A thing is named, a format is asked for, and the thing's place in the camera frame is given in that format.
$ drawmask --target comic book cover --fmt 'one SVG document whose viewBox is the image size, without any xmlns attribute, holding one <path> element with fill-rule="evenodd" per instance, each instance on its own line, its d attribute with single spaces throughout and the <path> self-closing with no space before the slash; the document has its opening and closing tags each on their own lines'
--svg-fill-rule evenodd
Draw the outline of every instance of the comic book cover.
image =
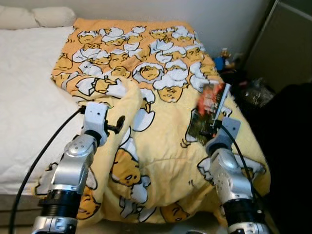
<svg viewBox="0 0 312 234">
<path fill-rule="evenodd" d="M 202 145 L 214 137 L 213 125 L 229 90 L 229 84 L 206 84 L 200 94 L 188 134 L 196 138 Z"/>
</svg>

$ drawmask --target wrinkled blanket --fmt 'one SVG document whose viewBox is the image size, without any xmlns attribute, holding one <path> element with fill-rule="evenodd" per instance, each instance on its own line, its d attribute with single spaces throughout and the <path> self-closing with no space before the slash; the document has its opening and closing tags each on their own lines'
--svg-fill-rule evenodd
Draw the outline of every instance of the wrinkled blanket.
<svg viewBox="0 0 312 234">
<path fill-rule="evenodd" d="M 210 158 L 187 134 L 203 85 L 223 81 L 188 24 L 78 19 L 52 80 L 80 105 L 108 105 L 111 125 L 125 116 L 121 132 L 111 133 L 94 157 L 77 215 L 80 225 L 102 218 L 178 222 L 197 211 L 213 212 L 224 222 Z M 224 116 L 241 121 L 237 143 L 255 187 L 267 193 L 268 166 L 231 95 L 219 119 Z M 35 194 L 47 193 L 57 164 L 51 162 L 40 177 Z"/>
</svg>

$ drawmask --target floor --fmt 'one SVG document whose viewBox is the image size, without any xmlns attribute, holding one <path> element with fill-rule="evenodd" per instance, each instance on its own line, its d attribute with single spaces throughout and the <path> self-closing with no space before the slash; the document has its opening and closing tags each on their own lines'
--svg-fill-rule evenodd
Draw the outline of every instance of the floor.
<svg viewBox="0 0 312 234">
<path fill-rule="evenodd" d="M 16 234 L 30 234 L 31 227 L 18 227 Z M 218 226 L 216 218 L 209 213 L 197 213 L 194 217 L 177 224 L 125 224 L 103 220 L 87 228 L 77 230 L 77 234 L 185 234 L 189 230 L 204 234 L 226 234 Z M 0 228 L 0 234 L 7 234 L 7 228 Z"/>
</svg>

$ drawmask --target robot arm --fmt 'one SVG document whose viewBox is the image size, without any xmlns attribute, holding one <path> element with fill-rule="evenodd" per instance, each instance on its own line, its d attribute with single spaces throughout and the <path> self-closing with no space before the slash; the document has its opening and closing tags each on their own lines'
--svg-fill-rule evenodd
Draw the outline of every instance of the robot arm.
<svg viewBox="0 0 312 234">
<path fill-rule="evenodd" d="M 106 105 L 88 103 L 81 135 L 65 146 L 47 198 L 39 202 L 42 211 L 35 220 L 32 234 L 75 233 L 76 216 L 93 156 L 98 146 L 105 144 L 109 135 L 107 130 L 118 133 L 123 126 L 124 117 L 115 127 L 107 124 L 106 114 Z"/>
<path fill-rule="evenodd" d="M 240 122 L 224 118 L 222 125 L 235 138 Z M 243 175 L 231 151 L 232 140 L 220 128 L 216 137 L 206 144 L 211 156 L 210 173 L 224 209 L 230 234 L 268 234 L 263 212 L 253 202 L 250 182 Z"/>
</svg>

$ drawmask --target white bedsheet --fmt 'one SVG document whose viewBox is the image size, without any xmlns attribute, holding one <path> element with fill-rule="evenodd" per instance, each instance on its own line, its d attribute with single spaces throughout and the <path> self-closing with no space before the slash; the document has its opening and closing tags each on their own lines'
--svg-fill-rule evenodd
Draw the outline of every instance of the white bedsheet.
<svg viewBox="0 0 312 234">
<path fill-rule="evenodd" d="M 33 160 L 55 130 L 77 109 L 51 80 L 72 27 L 0 30 L 0 194 L 16 194 Z M 33 172 L 25 195 L 42 170 L 80 131 L 75 117 Z"/>
</svg>

